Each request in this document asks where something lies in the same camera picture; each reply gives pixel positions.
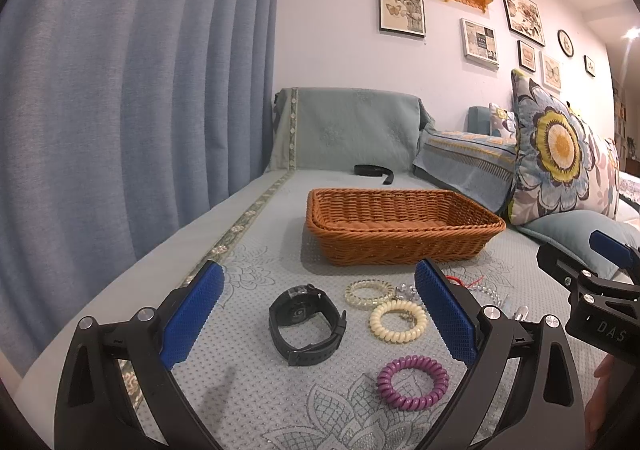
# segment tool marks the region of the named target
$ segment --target brown basket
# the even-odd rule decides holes
[[[319,188],[309,192],[306,227],[333,264],[357,265],[471,258],[506,225],[448,190]]]

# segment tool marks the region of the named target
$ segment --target framed picture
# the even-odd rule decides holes
[[[424,36],[422,0],[380,0],[380,30]]]
[[[483,64],[498,67],[498,49],[495,45],[495,32],[482,24],[476,24],[464,18],[460,19],[462,43],[465,56]]]
[[[509,29],[514,33],[545,46],[545,33],[538,6],[531,0],[504,0]]]
[[[518,63],[531,72],[536,71],[536,49],[518,40]]]
[[[558,31],[558,42],[560,42],[560,48],[562,52],[566,54],[569,58],[574,57],[574,43],[569,38],[569,35],[564,30]]]
[[[562,90],[561,64],[543,51],[540,51],[542,65],[542,83],[560,92]]]
[[[596,77],[596,65],[593,63],[590,57],[584,55],[584,70],[586,70],[591,76]]]

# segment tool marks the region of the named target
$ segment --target screw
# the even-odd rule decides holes
[[[81,318],[80,321],[78,322],[78,327],[84,330],[84,329],[88,329],[93,324],[94,324],[94,319],[91,318],[91,316],[85,316],[84,318]]]
[[[490,305],[489,307],[485,307],[484,316],[492,320],[498,319],[500,318],[500,309],[492,305]]]
[[[141,322],[146,322],[153,318],[155,314],[156,312],[152,308],[145,307],[144,309],[140,309],[136,316]]]
[[[560,325],[560,321],[553,315],[547,316],[545,322],[549,327],[558,327]]]

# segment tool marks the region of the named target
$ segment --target blue curtain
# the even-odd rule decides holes
[[[8,0],[0,348],[19,372],[120,273],[260,176],[275,0]]]

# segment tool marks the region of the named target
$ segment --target purple spiral hair tie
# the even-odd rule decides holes
[[[420,369],[429,374],[433,380],[433,389],[420,398],[406,398],[398,394],[391,385],[393,375],[402,369]],[[449,387],[449,374],[436,360],[428,356],[405,356],[386,364],[378,375],[378,392],[380,397],[390,406],[400,410],[422,410],[435,405],[445,395]]]

